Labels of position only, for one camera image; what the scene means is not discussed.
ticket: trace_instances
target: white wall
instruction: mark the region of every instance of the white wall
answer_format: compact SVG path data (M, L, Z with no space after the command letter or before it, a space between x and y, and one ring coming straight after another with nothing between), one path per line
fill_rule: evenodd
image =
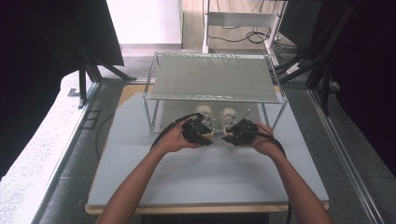
M181 0L107 0L120 44L181 44Z

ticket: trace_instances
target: person's left hand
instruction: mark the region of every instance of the person's left hand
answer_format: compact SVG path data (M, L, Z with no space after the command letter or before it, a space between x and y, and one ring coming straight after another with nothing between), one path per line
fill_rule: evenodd
M201 145L199 144L188 143L186 140L184 140L183 134L181 133L181 127L185 122L186 121L181 121L179 124L173 127L166 135L163 136L161 141L155 147L164 150L165 153L177 152L185 147L200 147Z

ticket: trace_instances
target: white desk leg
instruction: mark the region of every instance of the white desk leg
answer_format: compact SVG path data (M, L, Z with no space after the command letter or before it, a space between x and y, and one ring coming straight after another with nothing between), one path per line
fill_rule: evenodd
M265 43L265 47L267 48L268 54L271 56L271 59L273 61L274 66L278 66L279 62L277 61L276 55L274 53L274 50L272 49L272 46L274 44L274 40L275 40L275 36L277 34L277 30L279 29L279 25L280 25L280 21L282 19L283 16L283 10L285 9L285 5L286 5L287 1L280 1L280 6L277 10L276 13L276 18L274 21L274 25L272 27L271 30L271 35L270 38L266 41L264 41Z
M210 0L206 0L206 11L205 11L205 27L204 27L204 43L202 45L202 53L208 53L209 52L209 40L208 38L208 32L209 32L209 5L210 5Z

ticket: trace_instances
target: person's left arm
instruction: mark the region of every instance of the person's left arm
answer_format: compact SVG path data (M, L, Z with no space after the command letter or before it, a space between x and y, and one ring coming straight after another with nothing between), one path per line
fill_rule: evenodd
M176 152L185 147L199 147L184 140L181 134L183 123L180 122L171 129L125 178L96 223L129 223L161 159L169 152Z

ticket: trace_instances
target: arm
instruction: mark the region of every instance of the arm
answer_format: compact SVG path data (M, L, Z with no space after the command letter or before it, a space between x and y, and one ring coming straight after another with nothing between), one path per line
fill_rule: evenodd
M169 152L179 151L184 147L199 146L184 140L181 134L183 123L180 122L169 131L125 178L108 201L105 210L96 223L129 223L155 168L163 156Z
M264 124L260 126L262 126L260 132L273 135L269 126ZM250 145L274 162L298 223L332 223L332 219L318 197L275 144L268 139L256 137Z

